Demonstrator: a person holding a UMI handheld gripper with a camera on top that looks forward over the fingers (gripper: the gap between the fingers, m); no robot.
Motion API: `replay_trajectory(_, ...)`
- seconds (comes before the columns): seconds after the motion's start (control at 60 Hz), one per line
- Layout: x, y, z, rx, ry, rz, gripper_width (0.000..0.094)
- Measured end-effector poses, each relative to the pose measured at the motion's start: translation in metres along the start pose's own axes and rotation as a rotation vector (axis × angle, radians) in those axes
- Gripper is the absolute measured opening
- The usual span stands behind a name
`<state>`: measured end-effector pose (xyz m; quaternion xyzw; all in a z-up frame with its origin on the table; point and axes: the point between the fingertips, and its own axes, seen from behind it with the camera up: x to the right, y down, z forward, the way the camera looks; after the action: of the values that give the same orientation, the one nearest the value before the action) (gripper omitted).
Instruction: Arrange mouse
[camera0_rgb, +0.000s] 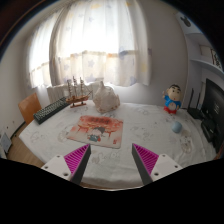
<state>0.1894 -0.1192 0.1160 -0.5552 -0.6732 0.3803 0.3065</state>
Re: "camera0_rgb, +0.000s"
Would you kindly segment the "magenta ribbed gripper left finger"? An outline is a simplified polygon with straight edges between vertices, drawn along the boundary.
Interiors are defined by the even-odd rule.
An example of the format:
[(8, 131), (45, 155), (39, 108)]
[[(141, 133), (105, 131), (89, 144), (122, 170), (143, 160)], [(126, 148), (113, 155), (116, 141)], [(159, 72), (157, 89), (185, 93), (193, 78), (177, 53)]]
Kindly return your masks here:
[(79, 185), (91, 154), (91, 146), (84, 145), (69, 154), (56, 155), (42, 169)]

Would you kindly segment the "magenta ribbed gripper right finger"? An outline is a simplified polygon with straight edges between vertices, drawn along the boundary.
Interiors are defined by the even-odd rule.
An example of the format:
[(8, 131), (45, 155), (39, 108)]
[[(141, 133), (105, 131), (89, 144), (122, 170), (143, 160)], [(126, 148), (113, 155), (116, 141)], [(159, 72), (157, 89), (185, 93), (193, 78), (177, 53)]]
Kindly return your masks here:
[(182, 167), (166, 154), (156, 153), (137, 144), (132, 144), (132, 155), (143, 185), (170, 175)]

